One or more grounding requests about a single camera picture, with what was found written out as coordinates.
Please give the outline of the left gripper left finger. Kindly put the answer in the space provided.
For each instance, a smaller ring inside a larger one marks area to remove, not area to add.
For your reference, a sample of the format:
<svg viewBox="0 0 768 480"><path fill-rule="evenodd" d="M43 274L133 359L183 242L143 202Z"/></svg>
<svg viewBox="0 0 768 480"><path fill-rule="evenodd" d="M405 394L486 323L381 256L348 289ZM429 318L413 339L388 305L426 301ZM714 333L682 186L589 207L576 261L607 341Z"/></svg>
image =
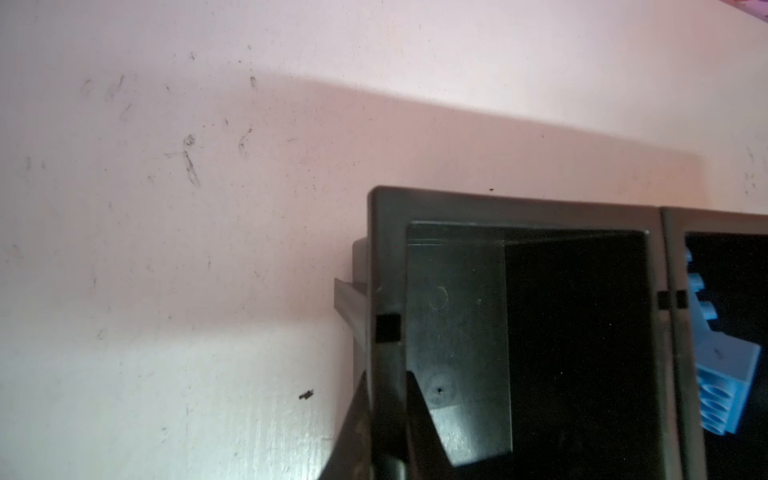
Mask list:
<svg viewBox="0 0 768 480"><path fill-rule="evenodd" d="M369 480L373 473L372 412L363 372L319 480Z"/></svg>

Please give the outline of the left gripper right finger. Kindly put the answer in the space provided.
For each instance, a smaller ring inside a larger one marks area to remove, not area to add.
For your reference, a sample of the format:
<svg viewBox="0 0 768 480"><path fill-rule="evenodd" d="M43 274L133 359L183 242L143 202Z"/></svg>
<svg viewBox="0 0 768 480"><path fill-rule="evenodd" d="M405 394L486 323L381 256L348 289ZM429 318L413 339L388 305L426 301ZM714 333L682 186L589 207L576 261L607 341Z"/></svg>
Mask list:
<svg viewBox="0 0 768 480"><path fill-rule="evenodd" d="M408 478L456 478L415 375L406 373Z"/></svg>

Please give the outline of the blue lego top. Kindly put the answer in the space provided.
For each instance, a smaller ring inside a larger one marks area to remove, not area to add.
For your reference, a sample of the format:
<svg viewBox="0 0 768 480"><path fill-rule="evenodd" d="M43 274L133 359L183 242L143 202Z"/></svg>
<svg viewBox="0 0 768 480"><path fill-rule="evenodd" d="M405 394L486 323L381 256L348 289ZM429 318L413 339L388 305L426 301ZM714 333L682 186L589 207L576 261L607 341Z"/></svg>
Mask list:
<svg viewBox="0 0 768 480"><path fill-rule="evenodd" d="M695 272L687 277L701 426L719 436L734 434L754 381L761 346L713 330L710 323L718 319L716 308L699 298L705 282Z"/></svg>

